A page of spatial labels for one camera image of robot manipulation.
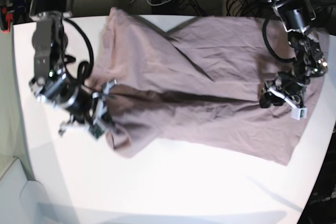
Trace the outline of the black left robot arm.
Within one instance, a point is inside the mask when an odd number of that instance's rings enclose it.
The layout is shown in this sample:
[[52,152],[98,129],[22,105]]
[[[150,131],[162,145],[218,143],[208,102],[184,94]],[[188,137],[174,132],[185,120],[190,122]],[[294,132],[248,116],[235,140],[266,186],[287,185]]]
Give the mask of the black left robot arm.
[[268,0],[274,14],[280,19],[288,35],[288,44],[295,51],[295,57],[285,59],[278,56],[267,39],[267,25],[264,21],[262,37],[270,54],[281,63],[290,64],[291,70],[279,72],[274,80],[264,83],[260,95],[261,108],[289,104],[303,109],[306,87],[312,78],[323,76],[328,63],[320,47],[318,35],[312,27],[316,13],[310,0]]

